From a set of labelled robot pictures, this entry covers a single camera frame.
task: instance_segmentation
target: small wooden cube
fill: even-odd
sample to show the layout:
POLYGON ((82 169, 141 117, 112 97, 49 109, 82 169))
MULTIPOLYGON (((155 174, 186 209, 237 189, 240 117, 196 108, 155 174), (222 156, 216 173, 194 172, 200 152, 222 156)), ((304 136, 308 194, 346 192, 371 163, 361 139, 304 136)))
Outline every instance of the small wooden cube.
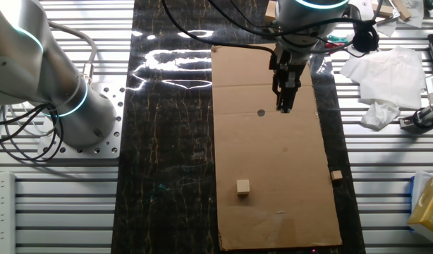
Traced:
POLYGON ((273 20, 276 20, 276 1, 270 0, 265 12, 265 25, 269 25, 273 20))
MULTIPOLYGON (((378 4, 372 4, 372 8, 373 8, 373 11, 377 11, 378 4)), ((394 14, 394 8, 393 7, 385 6, 385 5, 381 6, 381 9, 379 10, 379 17, 388 18, 388 17, 392 16, 392 14, 394 14)))
POLYGON ((392 3, 394 3, 394 6, 400 11, 400 18, 402 20, 408 20, 412 16, 411 12, 401 0, 392 0, 392 3))
POLYGON ((237 195, 250 194, 250 180, 237 180, 237 195))
POLYGON ((340 170, 331 172, 332 181, 338 181, 341 180, 342 178, 343 178, 342 172, 340 170))

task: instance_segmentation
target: wire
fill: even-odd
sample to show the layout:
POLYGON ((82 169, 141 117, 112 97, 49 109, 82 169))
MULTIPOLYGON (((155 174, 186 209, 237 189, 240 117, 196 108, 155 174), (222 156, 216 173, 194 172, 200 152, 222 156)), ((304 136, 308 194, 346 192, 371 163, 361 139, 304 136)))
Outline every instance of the wire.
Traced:
POLYGON ((279 37, 279 36, 284 36, 284 35, 292 35, 295 34, 297 32, 306 30, 308 28, 313 28, 313 27, 317 27, 320 25, 328 25, 328 24, 332 24, 332 23, 353 23, 353 24, 357 24, 357 25, 374 25, 376 22, 374 20, 367 20, 367 21, 362 21, 362 20, 357 20, 354 18, 332 18, 332 19, 328 19, 328 20, 323 20, 320 22, 316 22, 316 23, 312 23, 309 25, 304 25, 302 27, 299 28, 295 28, 293 30, 287 30, 287 31, 283 31, 283 32, 259 32, 250 28, 245 27, 244 25, 241 25, 239 23, 237 23, 234 19, 232 19, 231 17, 229 17, 227 14, 224 13, 223 10, 221 10, 214 2, 213 0, 207 0, 223 17, 225 17, 227 20, 229 20, 231 23, 233 23, 234 25, 238 26, 239 28, 250 32, 254 35, 260 35, 260 36, 264 36, 264 37, 279 37))
POLYGON ((259 50, 264 50, 266 52, 269 52, 270 54, 272 54, 272 56, 275 56, 274 50, 270 49, 268 47, 262 47, 262 46, 253 46, 253 45, 241 45, 241 44, 235 44, 235 43, 228 43, 228 42, 215 42, 212 40, 206 40, 206 39, 202 39, 199 38, 196 35, 193 35, 191 33, 189 33, 185 28, 181 27, 181 25, 179 25, 177 23, 177 21, 174 19, 174 17, 171 15, 171 12, 168 9, 168 6, 166 5, 165 0, 161 0, 161 4, 163 5, 163 8, 165 9, 165 13, 167 14, 168 18, 171 20, 171 22, 184 34, 190 36, 191 38, 193 38, 194 40, 197 40, 199 42, 204 42, 210 45, 215 45, 215 46, 226 46, 226 47, 239 47, 239 48, 245 48, 245 49, 259 49, 259 50))
MULTIPOLYGON (((21 103, 21 105, 22 105, 22 107, 24 108, 25 112, 28 112, 28 110, 25 108, 25 105, 24 105, 23 103, 21 103)), ((9 109, 10 109, 11 115, 13 116, 13 118, 15 118, 15 117, 16 117, 16 114, 14 113, 13 105, 9 105, 9 109)), ((19 121, 16 121, 16 123, 18 123, 19 126, 22 126, 22 124, 21 124, 19 121)), ((38 126, 36 125, 36 123, 35 123, 34 121, 32 121, 32 124, 33 124, 33 126, 34 126, 34 127, 35 127, 35 128, 36 128, 36 129, 41 133, 41 134, 34 134, 34 133, 32 133, 31 131, 29 131, 29 130, 25 130, 25 129, 24 129, 24 131, 25 131, 26 133, 28 133, 28 134, 30 134, 30 135, 36 137, 36 138, 41 138, 41 137, 45 137, 45 136, 51 135, 51 133, 54 132, 54 130, 55 130, 55 128, 56 128, 56 125, 58 124, 58 121, 56 122, 55 126, 54 126, 52 129, 50 129, 49 131, 41 131, 41 130, 38 128, 38 126)))
MULTIPOLYGON (((332 42, 328 42, 327 40, 325 40, 325 39, 323 39, 323 38, 320 38, 320 37, 318 37, 318 36, 316 36, 315 38, 317 38, 317 39, 319 39, 319 40, 321 40, 321 41, 323 41, 323 42, 325 42, 325 43, 329 43, 329 44, 332 44, 332 45, 334 45, 334 46, 337 46, 337 44, 334 44, 334 43, 332 43, 332 42)), ((360 56, 356 56, 355 54, 349 52, 345 47, 344 47, 342 50, 344 50, 345 52, 347 52, 347 53, 349 53, 350 55, 354 56, 355 58, 361 58, 361 57, 363 57, 363 56, 369 54, 369 52, 365 52, 364 54, 362 54, 362 55, 360 55, 360 56)))
MULTIPOLYGON (((2 113, 2 117, 3 117, 4 119, 6 119, 5 111, 4 111, 2 108, 3 108, 3 107, 0 105, 0 113, 2 113)), ((54 136, 52 137, 52 140, 51 140, 51 143, 50 143, 49 147, 47 147, 46 150, 45 150, 42 154, 40 154, 40 155, 38 155, 38 156, 36 156, 36 157, 33 157, 33 158, 29 157, 27 154, 25 154, 25 153, 24 153, 24 152, 23 152, 23 151, 18 147, 18 145, 17 145, 17 144, 13 141, 13 139, 11 138, 11 139, 9 139, 9 140, 10 140, 11 143, 13 144, 14 148, 17 149, 17 151, 18 151, 19 153, 21 153, 21 155, 23 155, 25 158, 20 158, 20 157, 17 157, 17 156, 15 156, 15 155, 13 155, 13 154, 12 154, 12 153, 11 153, 11 152, 6 148, 6 147, 5 147, 5 145, 4 145, 3 143, 1 143, 0 145, 2 146, 2 148, 4 149, 4 151, 5 151, 8 155, 10 155, 12 158, 17 159, 17 160, 19 160, 19 161, 31 161, 31 162, 47 162, 47 161, 49 161, 50 159, 52 159, 52 158, 55 157, 55 155, 58 153, 58 151, 60 150, 61 145, 62 145, 62 143, 63 143, 63 137, 64 137, 63 123, 62 123, 62 121, 61 121, 61 117, 59 117, 59 113, 57 112, 57 110, 54 109, 54 105, 50 104, 50 105, 48 106, 48 108, 49 108, 50 114, 51 114, 51 116, 52 116, 52 117, 51 117, 52 122, 54 123, 54 125, 56 125, 56 123, 59 122, 60 132, 61 132, 61 134, 60 134, 59 145, 58 145, 58 147, 56 148, 55 152, 54 152, 54 153, 53 153, 49 158, 46 158, 46 159, 39 159, 39 158, 45 156, 45 155, 46 155, 46 154, 51 150, 52 146, 56 143, 56 142, 55 142, 55 138, 56 138, 56 132, 57 132, 57 129, 54 130, 54 136)), ((7 125, 5 125, 5 129, 6 129, 6 134, 7 134, 8 136, 13 136, 13 135, 10 135, 10 133, 9 133, 9 129, 8 129, 8 126, 7 126, 7 125)))
POLYGON ((41 113, 41 111, 45 108, 46 106, 45 105, 43 105, 43 107, 41 107, 41 108, 39 108, 15 133, 13 133, 13 134, 11 134, 10 136, 7 136, 7 137, 5 137, 5 138, 1 138, 0 139, 0 143, 2 143, 2 142, 4 142, 4 141, 7 141, 7 140, 10 140, 11 138, 14 138, 14 137, 16 137, 39 113, 41 113))
POLYGON ((311 50, 311 49, 302 49, 302 48, 299 48, 299 47, 294 47, 294 46, 293 46, 293 43, 292 43, 291 41, 287 40, 287 38, 285 38, 284 36, 281 37, 281 39, 283 39, 284 42, 287 42, 287 43, 288 43, 288 46, 289 46, 289 47, 292 47, 293 50, 295 50, 295 51, 297 51, 297 52, 305 53, 305 54, 324 54, 324 53, 334 53, 334 52, 337 52, 337 51, 340 51, 340 50, 344 50, 346 47, 348 47, 348 46, 350 46, 350 45, 353 44, 353 41, 351 41, 351 42, 349 42, 349 43, 347 43, 347 44, 345 44, 345 45, 343 45, 343 46, 337 46, 337 47, 335 47, 335 48, 333 48, 333 49, 311 50))
POLYGON ((233 7, 237 10, 237 12, 239 12, 240 15, 242 15, 242 17, 252 26, 256 27, 256 28, 272 28, 272 29, 277 29, 277 30, 282 30, 279 27, 275 27, 273 25, 256 25, 253 22, 251 22, 251 20, 245 16, 245 14, 243 14, 243 12, 240 10, 240 8, 236 5, 236 3, 233 0, 229 0, 231 2, 231 4, 233 5, 233 7))
POLYGON ((91 39, 91 37, 89 37, 88 35, 84 34, 83 32, 81 32, 79 30, 76 30, 73 28, 68 28, 65 25, 60 25, 60 24, 57 24, 57 23, 52 22, 50 20, 49 20, 49 26, 51 28, 60 29, 63 32, 67 32, 67 33, 75 35, 81 39, 84 39, 91 46, 91 55, 87 61, 87 64, 92 64, 92 62, 94 61, 94 58, 96 57, 97 46, 96 46, 96 43, 91 39))
POLYGON ((21 120, 21 119, 23 119, 24 117, 27 117, 27 116, 31 115, 31 113, 33 113, 33 112, 35 112, 35 111, 39 111, 39 112, 41 112, 41 111, 42 111, 43 109, 45 109, 45 108, 46 108, 46 105, 45 105, 45 104, 38 105, 38 106, 36 106, 35 108, 31 109, 29 112, 23 114, 22 116, 18 116, 18 117, 14 118, 14 119, 0 122, 0 125, 9 124, 9 123, 14 123, 15 121, 21 120))

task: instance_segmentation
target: white tissue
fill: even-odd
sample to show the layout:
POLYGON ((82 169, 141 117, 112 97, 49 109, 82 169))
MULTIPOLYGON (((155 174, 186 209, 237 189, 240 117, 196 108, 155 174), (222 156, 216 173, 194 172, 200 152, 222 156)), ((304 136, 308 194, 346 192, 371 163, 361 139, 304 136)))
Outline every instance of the white tissue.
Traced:
POLYGON ((423 0, 401 0, 401 1, 405 4, 406 8, 408 8, 412 16, 407 21, 403 21, 401 18, 399 20, 408 25, 421 28, 423 22, 423 0))
POLYGON ((360 59, 350 59, 341 74, 360 84, 361 99, 380 99, 397 107, 419 109, 425 73, 420 52, 400 46, 360 59))
POLYGON ((360 122, 366 125, 366 127, 379 131, 392 122, 398 115, 400 115, 400 110, 398 110, 397 106, 388 102, 374 102, 369 110, 367 110, 367 113, 362 116, 360 122))
POLYGON ((397 22, 396 21, 377 24, 378 32, 380 32, 383 35, 386 35, 388 37, 393 35, 396 28, 397 28, 397 22))

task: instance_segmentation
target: mounting plate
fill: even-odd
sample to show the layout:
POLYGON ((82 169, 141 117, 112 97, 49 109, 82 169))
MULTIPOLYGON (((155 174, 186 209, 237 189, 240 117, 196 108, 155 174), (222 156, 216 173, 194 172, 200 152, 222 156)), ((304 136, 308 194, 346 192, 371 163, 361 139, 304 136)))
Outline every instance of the mounting plate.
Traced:
MULTIPOLYGON (((55 155, 54 159, 114 159, 119 157, 119 150, 121 148, 121 129, 123 125, 124 113, 124 97, 126 94, 125 85, 108 84, 108 83, 95 83, 92 87, 98 93, 102 93, 108 97, 116 110, 115 125, 110 134, 96 145, 73 148, 63 143, 59 152, 55 155)), ((48 117, 44 118, 43 131, 52 129, 52 122, 48 117)), ((42 137, 39 139, 38 154, 43 153, 43 149, 50 145, 52 135, 42 137)), ((43 158, 50 157, 58 145, 55 144, 52 149, 43 158)))

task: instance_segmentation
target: black cable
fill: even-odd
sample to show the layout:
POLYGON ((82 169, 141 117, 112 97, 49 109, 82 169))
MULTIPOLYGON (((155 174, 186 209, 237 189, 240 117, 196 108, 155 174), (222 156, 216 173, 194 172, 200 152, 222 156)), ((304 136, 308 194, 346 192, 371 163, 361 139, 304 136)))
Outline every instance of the black cable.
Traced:
POLYGON ((18 117, 16 117, 16 118, 11 119, 11 120, 8 120, 8 121, 2 121, 2 122, 0 122, 0 125, 14 123, 14 122, 16 122, 16 121, 19 121, 19 120, 21 120, 21 119, 23 119, 23 118, 25 118, 25 117, 31 115, 33 112, 37 111, 38 109, 41 109, 41 111, 42 111, 42 110, 44 110, 45 108, 46 108, 46 105, 44 105, 44 104, 38 105, 38 106, 36 106, 35 108, 33 108, 32 110, 30 110, 29 112, 23 114, 22 116, 18 116, 18 117))
POLYGON ((256 28, 272 28, 272 29, 282 30, 281 28, 275 27, 273 25, 256 25, 256 24, 254 24, 245 14, 243 14, 243 12, 240 10, 240 8, 236 5, 236 3, 233 0, 229 0, 229 1, 233 5, 233 7, 237 10, 237 12, 239 12, 239 14, 242 15, 242 17, 246 20, 246 22, 248 22, 252 26, 254 26, 256 28))
MULTIPOLYGON (((17 144, 13 141, 13 139, 11 138, 10 139, 10 141, 11 141, 11 143, 13 144, 13 146, 15 147, 15 149, 17 149, 17 151, 19 152, 19 153, 21 153, 21 155, 23 155, 26 159, 24 159, 24 158, 20 158, 20 157, 17 157, 17 156, 15 156, 15 155, 13 155, 6 147, 5 147, 5 145, 3 144, 3 143, 1 143, 0 145, 2 146, 2 148, 4 149, 4 151, 8 154, 8 155, 10 155, 12 158, 14 158, 14 159, 17 159, 17 160, 19 160, 19 161, 31 161, 31 162, 47 162, 47 161, 49 161, 50 159, 52 159, 52 158, 54 158, 55 156, 56 156, 56 154, 58 153, 58 151, 60 150, 60 148, 61 148, 61 145, 63 144, 63 137, 64 137, 64 129, 63 129, 63 122, 61 121, 61 118, 59 117, 59 113, 57 112, 57 110, 55 109, 55 106, 53 106, 53 105, 50 105, 49 106, 49 111, 50 111, 50 115, 51 115, 51 119, 52 119, 52 123, 55 125, 55 123, 56 123, 56 119, 58 119, 58 122, 59 122, 59 125, 60 125, 60 141, 59 141, 59 145, 58 145, 58 147, 56 148, 56 150, 55 150, 55 152, 53 153, 53 155, 51 155, 49 158, 46 158, 46 159, 39 159, 39 158, 41 158, 41 157, 43 157, 43 156, 45 156, 45 154, 47 154, 49 151, 50 151, 50 149, 52 148, 52 146, 55 144, 55 137, 56 137, 56 132, 57 132, 57 129, 55 129, 54 130, 54 136, 52 137, 52 141, 51 141, 51 143, 50 143, 50 145, 49 145, 49 147, 42 153, 42 154, 40 154, 40 155, 38 155, 37 157, 33 157, 33 158, 31 158, 31 157, 29 157, 28 155, 26 155, 18 146, 17 146, 17 144)), ((9 129, 8 129, 8 126, 7 125, 5 125, 5 128, 6 128, 6 133, 7 133, 7 135, 9 135, 9 129)))
MULTIPOLYGON (((337 44, 335 44, 335 43, 333 43, 333 42, 328 42, 327 40, 325 40, 325 39, 323 39, 323 38, 320 38, 320 37, 318 37, 318 36, 316 36, 315 38, 317 38, 317 39, 319 39, 319 40, 321 40, 321 41, 323 41, 323 42, 325 42, 325 43, 329 43, 329 44, 332 44, 332 45, 334 45, 334 46, 337 46, 337 44)), ((355 58, 361 58, 361 57, 365 56, 366 54, 369 54, 369 52, 365 52, 364 54, 362 54, 362 55, 360 55, 360 56, 356 56, 355 54, 349 52, 349 51, 348 51, 347 49, 345 49, 345 48, 343 48, 342 50, 344 50, 345 52, 347 52, 347 53, 349 53, 350 55, 354 56, 355 58)))
MULTIPOLYGON (((55 123, 56 123, 56 115, 58 114, 58 112, 56 112, 56 111, 50 111, 50 115, 51 115, 51 119, 52 119, 52 123, 55 125, 55 123)), ((6 134, 7 135, 10 135, 10 130, 8 129, 8 125, 5 125, 5 131, 6 131, 6 134)), ((43 153, 42 154, 40 154, 40 155, 38 155, 38 156, 36 156, 36 157, 34 157, 34 158, 31 158, 30 156, 28 156, 28 155, 26 155, 19 147, 18 147, 18 145, 14 142, 14 140, 11 138, 10 139, 10 141, 11 141, 11 144, 13 144, 13 146, 14 146, 14 148, 15 149, 17 149, 17 151, 19 152, 19 153, 21 153, 21 155, 22 156, 24 156, 26 159, 24 159, 24 158, 19 158, 19 157, 16 157, 16 156, 12 156, 13 158, 15 158, 15 159, 18 159, 18 160, 30 160, 30 161, 37 161, 37 159, 39 159, 39 158, 41 158, 41 157, 43 157, 43 156, 45 156, 49 151, 50 151, 50 149, 52 149, 52 146, 55 144, 55 137, 56 137, 56 128, 54 129, 54 132, 53 132, 53 136, 52 136, 52 140, 51 140, 51 142, 50 142, 50 145, 48 146, 48 148, 45 150, 45 151, 43 151, 43 153)))
POLYGON ((309 25, 304 25, 302 27, 299 28, 295 28, 293 30, 287 30, 287 31, 283 31, 283 32, 259 32, 250 28, 245 27, 244 25, 241 25, 239 23, 237 23, 234 19, 232 19, 231 17, 229 17, 226 13, 224 13, 223 10, 221 10, 214 2, 213 0, 207 0, 223 17, 225 17, 227 20, 229 20, 231 23, 233 23, 234 25, 238 26, 239 28, 250 32, 254 35, 260 35, 260 36, 264 36, 264 37, 279 37, 279 36, 284 36, 284 35, 292 35, 295 34, 297 32, 309 29, 309 28, 313 28, 313 27, 317 27, 320 25, 328 25, 328 24, 332 24, 332 23, 353 23, 353 24, 357 24, 357 25, 371 25, 373 26, 374 24, 376 24, 376 21, 374 20, 366 20, 366 21, 362 21, 362 20, 357 20, 354 18, 332 18, 332 19, 328 19, 328 20, 323 20, 320 22, 316 22, 316 23, 312 23, 309 25))
POLYGON ((181 27, 181 25, 179 25, 177 23, 177 21, 173 18, 173 16, 171 15, 171 12, 168 9, 168 6, 166 5, 165 0, 161 0, 161 4, 163 5, 163 8, 165 9, 165 13, 167 14, 168 18, 171 20, 171 22, 184 34, 190 36, 191 38, 193 38, 194 40, 197 40, 199 42, 204 42, 210 45, 215 45, 215 46, 226 46, 226 47, 239 47, 239 48, 244 48, 244 49, 259 49, 259 50, 264 50, 266 52, 269 52, 270 54, 272 54, 272 56, 275 56, 274 50, 267 48, 267 47, 262 47, 262 46, 252 46, 252 45, 241 45, 241 44, 235 44, 235 43, 227 43, 227 42, 215 42, 212 40, 206 40, 206 39, 202 39, 199 38, 196 35, 193 35, 191 33, 189 33, 185 28, 181 27))
POLYGON ((10 140, 11 138, 16 137, 24 128, 44 109, 44 107, 38 109, 15 133, 7 136, 5 138, 0 139, 0 143, 10 140))

